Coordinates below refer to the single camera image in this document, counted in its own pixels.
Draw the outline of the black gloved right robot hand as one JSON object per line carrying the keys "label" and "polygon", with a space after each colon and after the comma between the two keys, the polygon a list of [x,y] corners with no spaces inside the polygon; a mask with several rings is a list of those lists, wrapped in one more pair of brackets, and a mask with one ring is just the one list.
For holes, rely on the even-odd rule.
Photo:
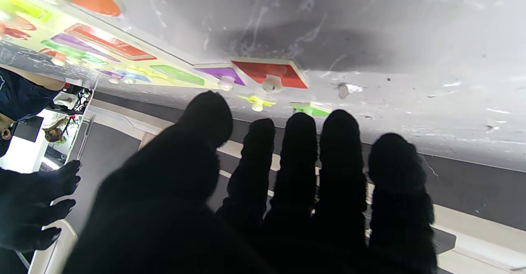
{"label": "black gloved right robot hand", "polygon": [[81,178],[79,160],[57,170],[19,173],[1,170],[0,243],[20,252],[43,251],[58,239],[62,220],[76,204],[73,195]]}

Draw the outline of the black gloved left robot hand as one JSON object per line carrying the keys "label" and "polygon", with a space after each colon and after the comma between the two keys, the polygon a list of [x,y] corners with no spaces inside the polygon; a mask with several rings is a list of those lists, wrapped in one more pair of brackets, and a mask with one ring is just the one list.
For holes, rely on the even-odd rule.
{"label": "black gloved left robot hand", "polygon": [[295,113],[267,209],[275,125],[256,120],[213,212],[217,149],[232,131],[223,96],[197,95],[102,182],[64,274],[436,273],[427,175],[402,136],[376,140],[365,175],[350,113],[332,111],[320,137]]}

